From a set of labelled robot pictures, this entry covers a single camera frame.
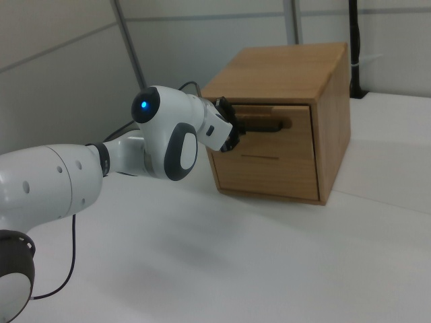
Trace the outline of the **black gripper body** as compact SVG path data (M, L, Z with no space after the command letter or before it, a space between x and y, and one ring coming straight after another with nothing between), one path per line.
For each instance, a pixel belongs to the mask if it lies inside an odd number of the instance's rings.
M215 102L215 108L221 118L232 125L230 134L220 149L222 153L225 153L232 151L240 143L240 136L244 135L244 123L237 119L235 109L225 97L222 96Z

